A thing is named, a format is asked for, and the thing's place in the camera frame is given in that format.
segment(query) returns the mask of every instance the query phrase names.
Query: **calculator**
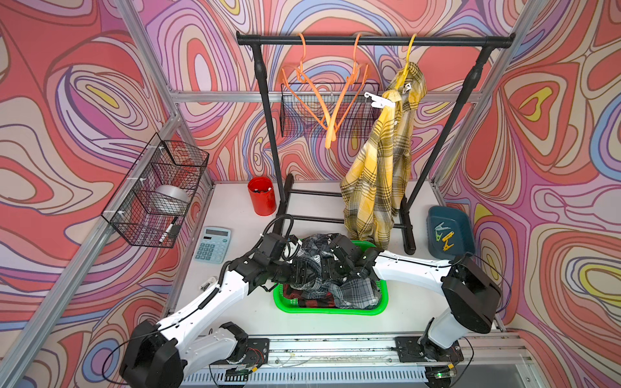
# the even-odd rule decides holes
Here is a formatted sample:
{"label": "calculator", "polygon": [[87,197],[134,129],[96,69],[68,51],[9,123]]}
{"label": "calculator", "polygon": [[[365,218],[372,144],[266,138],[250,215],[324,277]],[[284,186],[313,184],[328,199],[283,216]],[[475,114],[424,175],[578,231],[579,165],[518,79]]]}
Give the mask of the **calculator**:
{"label": "calculator", "polygon": [[205,227],[194,258],[205,263],[221,264],[229,247],[231,231],[219,227]]}

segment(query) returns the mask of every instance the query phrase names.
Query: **rack leg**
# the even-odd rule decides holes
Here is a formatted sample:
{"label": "rack leg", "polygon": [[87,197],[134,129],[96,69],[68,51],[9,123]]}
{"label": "rack leg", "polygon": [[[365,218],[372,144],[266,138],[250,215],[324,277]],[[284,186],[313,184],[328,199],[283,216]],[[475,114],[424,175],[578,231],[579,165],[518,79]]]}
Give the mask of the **rack leg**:
{"label": "rack leg", "polygon": [[274,173],[276,174],[276,184],[278,185],[278,193],[280,194],[280,206],[282,207],[284,199],[283,175],[280,170],[280,158],[278,157],[278,147],[276,146],[276,134],[274,132],[274,122],[272,121],[270,95],[268,89],[268,72],[263,61],[263,53],[261,52],[261,44],[254,43],[252,47],[252,55],[255,57],[255,77],[259,85],[261,93],[261,101],[263,102],[263,113],[265,114],[265,124],[268,127],[268,137],[270,138],[270,148],[272,151],[272,159],[274,159]]}
{"label": "rack leg", "polygon": [[412,190],[412,193],[407,200],[406,210],[410,210],[412,204],[414,203],[414,199],[416,199],[416,196],[419,195],[420,188],[423,186],[423,183],[425,183],[425,180],[429,175],[429,171],[431,171],[435,160],[438,158],[438,155],[442,150],[442,146],[444,145],[448,134],[451,132],[451,129],[453,129],[453,125],[457,121],[457,117],[459,117],[460,115],[461,109],[468,101],[468,97],[470,97],[472,90],[474,90],[476,85],[479,83],[479,80],[481,79],[481,73],[483,72],[483,65],[485,65],[485,63],[489,59],[489,55],[492,53],[492,51],[494,51],[494,47],[483,46],[481,52],[479,53],[479,56],[476,59],[476,63],[474,64],[472,69],[470,69],[470,72],[466,76],[466,79],[464,79],[464,83],[461,86],[460,95],[457,97],[457,102],[455,103],[455,106],[453,107],[450,116],[448,116],[446,125],[442,129],[442,132],[440,132],[438,141],[433,147],[431,155],[429,155],[429,159],[425,163],[423,170],[420,172],[420,176],[418,181],[416,182],[416,186],[414,186],[414,190]]}
{"label": "rack leg", "polygon": [[412,221],[410,220],[410,210],[407,209],[405,197],[401,199],[399,220],[404,226],[404,228],[401,229],[401,233],[403,233],[403,250],[408,255],[413,255],[414,252],[416,252],[416,242],[414,241],[414,229],[412,228]]}
{"label": "rack leg", "polygon": [[[287,180],[284,182],[284,200],[280,202],[278,206],[278,211],[276,216],[287,214],[287,209],[289,208],[289,198],[291,197],[291,188],[293,187],[293,174],[287,175]],[[283,223],[284,220],[278,220],[274,224],[274,233],[278,233],[279,235],[283,234]]]}

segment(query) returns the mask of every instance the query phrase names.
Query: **swirly patterned wall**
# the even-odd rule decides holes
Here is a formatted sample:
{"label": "swirly patterned wall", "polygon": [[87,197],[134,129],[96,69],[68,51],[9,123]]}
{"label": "swirly patterned wall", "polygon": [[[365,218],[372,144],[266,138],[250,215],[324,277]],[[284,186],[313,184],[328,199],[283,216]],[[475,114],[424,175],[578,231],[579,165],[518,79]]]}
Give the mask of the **swirly patterned wall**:
{"label": "swirly patterned wall", "polygon": [[[0,1],[0,357],[166,119],[110,2]],[[172,250],[112,236],[21,387],[102,381],[102,350],[159,319],[204,194]]]}
{"label": "swirly patterned wall", "polygon": [[[261,34],[507,35],[522,1],[134,0],[171,85],[256,90],[236,30]],[[505,321],[530,343],[556,387],[619,381],[621,10],[612,1],[551,0],[494,93],[443,191],[471,216],[481,254],[514,285]],[[150,77],[114,0],[0,2],[0,355],[77,250],[124,172],[165,121]],[[429,90],[455,90],[475,49],[415,48]],[[270,85],[299,47],[266,47]],[[404,48],[361,48],[381,85]],[[313,77],[339,81],[351,53],[309,47]],[[181,106],[216,179],[273,175],[257,104]],[[448,104],[415,118],[414,172]],[[275,115],[278,105],[273,106]],[[339,179],[360,143],[329,153],[319,142],[278,138],[283,170]],[[24,387],[106,385],[109,350],[157,319],[196,221],[173,250],[110,240],[24,377]],[[119,377],[119,358],[106,365]]]}
{"label": "swirly patterned wall", "polygon": [[550,1],[442,185],[553,387],[621,387],[619,60],[619,2]]}
{"label": "swirly patterned wall", "polygon": [[[399,0],[180,0],[149,2],[140,15],[173,89],[257,91],[253,58],[248,47],[237,45],[237,30],[284,35],[507,35],[522,6],[521,1],[424,1],[403,7]],[[452,91],[461,87],[478,52],[472,47],[415,46],[410,59],[418,62],[429,90]],[[294,79],[291,66],[299,64],[301,55],[298,46],[263,47],[272,90],[281,88],[282,68],[291,81]],[[369,64],[370,80],[383,88],[403,66],[405,55],[406,47],[360,47],[356,58]],[[486,64],[483,78],[497,55],[498,51],[494,52]],[[351,56],[351,47],[308,46],[304,69],[315,82],[333,86],[345,81],[351,71]],[[274,178],[259,104],[189,103],[180,108],[199,146],[212,155],[209,171],[213,178]],[[419,107],[412,139],[414,179],[451,108],[447,102]],[[273,104],[272,110],[277,118],[279,104]],[[283,138],[278,120],[275,126],[283,173],[292,173],[297,179],[343,178],[366,140],[343,137],[331,150],[325,150],[320,139]]]}

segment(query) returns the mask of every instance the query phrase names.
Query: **yellow plaid shirt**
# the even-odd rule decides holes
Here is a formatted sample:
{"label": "yellow plaid shirt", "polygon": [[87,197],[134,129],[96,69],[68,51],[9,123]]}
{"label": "yellow plaid shirt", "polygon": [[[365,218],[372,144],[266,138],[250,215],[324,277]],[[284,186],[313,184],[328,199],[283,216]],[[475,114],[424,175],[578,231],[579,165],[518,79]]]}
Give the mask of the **yellow plaid shirt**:
{"label": "yellow plaid shirt", "polygon": [[387,248],[394,225],[393,217],[401,205],[411,170],[412,123],[427,93],[425,78],[415,63],[408,63],[404,85],[395,89],[401,70],[388,86],[383,98],[395,102],[385,107],[373,125],[369,140],[341,182],[345,201],[345,226],[352,238],[373,241]]}

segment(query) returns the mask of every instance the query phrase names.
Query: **red pen holder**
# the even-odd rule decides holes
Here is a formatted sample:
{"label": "red pen holder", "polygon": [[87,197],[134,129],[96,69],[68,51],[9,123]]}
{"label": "red pen holder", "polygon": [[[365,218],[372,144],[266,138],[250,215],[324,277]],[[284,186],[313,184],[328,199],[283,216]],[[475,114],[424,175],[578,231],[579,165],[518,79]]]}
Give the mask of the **red pen holder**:
{"label": "red pen holder", "polygon": [[271,215],[276,211],[276,196],[274,185],[269,178],[260,176],[248,182],[248,192],[252,200],[252,207],[258,215]]}

